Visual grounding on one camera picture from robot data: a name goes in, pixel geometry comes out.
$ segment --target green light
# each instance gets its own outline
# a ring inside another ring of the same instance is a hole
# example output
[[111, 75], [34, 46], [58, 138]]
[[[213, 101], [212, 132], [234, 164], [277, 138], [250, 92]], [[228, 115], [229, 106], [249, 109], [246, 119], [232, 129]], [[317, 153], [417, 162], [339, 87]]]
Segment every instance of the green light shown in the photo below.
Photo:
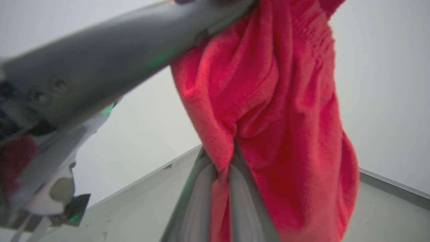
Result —
[[70, 219], [70, 221], [75, 221], [79, 218], [79, 215], [75, 215], [73, 218]]
[[115, 106], [115, 103], [110, 104], [109, 106], [107, 106], [105, 109], [101, 111], [101, 114], [106, 115], [108, 113], [111, 113], [114, 106]]
[[160, 55], [159, 57], [155, 58], [152, 62], [151, 62], [151, 66], [152, 67], [157, 67], [159, 66], [161, 63], [165, 62], [166, 60], [168, 60], [170, 57], [172, 57], [175, 53], [166, 53], [163, 55]]

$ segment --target white backdrop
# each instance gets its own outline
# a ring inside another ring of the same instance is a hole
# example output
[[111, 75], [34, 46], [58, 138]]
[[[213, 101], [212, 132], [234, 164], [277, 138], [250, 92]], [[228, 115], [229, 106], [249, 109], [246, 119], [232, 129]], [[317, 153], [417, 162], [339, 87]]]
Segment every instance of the white backdrop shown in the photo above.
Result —
[[360, 167], [430, 194], [430, 1], [346, 0], [331, 25]]

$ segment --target red towel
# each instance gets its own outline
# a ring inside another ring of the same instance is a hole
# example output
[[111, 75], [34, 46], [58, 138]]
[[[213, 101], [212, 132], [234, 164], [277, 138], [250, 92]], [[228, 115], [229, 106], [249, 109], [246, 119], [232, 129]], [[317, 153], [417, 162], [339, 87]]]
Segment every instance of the red towel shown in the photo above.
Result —
[[212, 242], [229, 240], [226, 172], [237, 139], [283, 241], [338, 242], [358, 167], [335, 93], [327, 23], [343, 0], [260, 0], [172, 72], [220, 176]]

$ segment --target white plastic part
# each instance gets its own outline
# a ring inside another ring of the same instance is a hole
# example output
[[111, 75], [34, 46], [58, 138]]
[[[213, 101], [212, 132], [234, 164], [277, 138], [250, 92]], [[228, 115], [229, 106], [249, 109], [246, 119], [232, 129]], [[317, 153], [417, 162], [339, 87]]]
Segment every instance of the white plastic part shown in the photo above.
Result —
[[75, 162], [75, 155], [67, 159], [62, 166], [55, 172], [52, 179], [46, 183], [43, 188], [37, 192], [30, 201], [26, 204], [25, 210], [32, 214], [48, 216], [62, 214], [65, 205], [51, 198], [49, 192], [52, 186], [60, 178], [72, 178], [73, 174], [70, 171], [70, 165]]

